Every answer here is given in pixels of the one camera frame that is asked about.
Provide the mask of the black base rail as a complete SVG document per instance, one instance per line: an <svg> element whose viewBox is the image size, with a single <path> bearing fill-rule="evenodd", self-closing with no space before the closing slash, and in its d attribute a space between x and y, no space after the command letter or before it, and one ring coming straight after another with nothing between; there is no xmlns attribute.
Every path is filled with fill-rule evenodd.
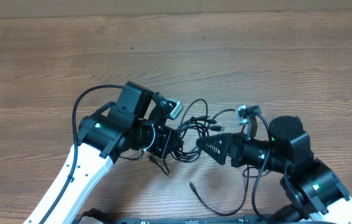
<svg viewBox="0 0 352 224"><path fill-rule="evenodd" d="M255 214L248 214L242 217L211 217L211 218L157 218L146 219L137 217L116 218L114 215L104 213L92 208L83 212L80 218L75 218L72 224L82 223L109 223L109 224L245 224L245 223L266 223Z"/></svg>

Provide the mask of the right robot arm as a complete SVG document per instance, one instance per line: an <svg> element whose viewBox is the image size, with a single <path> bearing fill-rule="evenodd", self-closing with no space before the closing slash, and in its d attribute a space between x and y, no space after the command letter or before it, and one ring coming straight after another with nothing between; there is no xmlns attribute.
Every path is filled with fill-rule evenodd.
<svg viewBox="0 0 352 224"><path fill-rule="evenodd" d="M257 120L243 121L247 131L224 133L197 140L197 147L217 163L231 159L233 167L243 165L278 172L290 204L273 215L256 211L264 223L352 223L352 197L338 176L310 148L310 136L299 117L280 116L265 123L266 141L256 139Z"/></svg>

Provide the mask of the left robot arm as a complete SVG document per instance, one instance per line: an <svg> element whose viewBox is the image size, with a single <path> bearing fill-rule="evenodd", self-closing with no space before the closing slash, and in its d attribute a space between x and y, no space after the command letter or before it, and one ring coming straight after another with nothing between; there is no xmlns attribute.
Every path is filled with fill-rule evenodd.
<svg viewBox="0 0 352 224"><path fill-rule="evenodd" d="M167 120L177 119L182 112L179 100L134 82L120 90L117 101L106 103L79 123L72 111L73 145L26 223L71 223L97 183L130 149L164 159L181 147L176 130L166 126Z"/></svg>

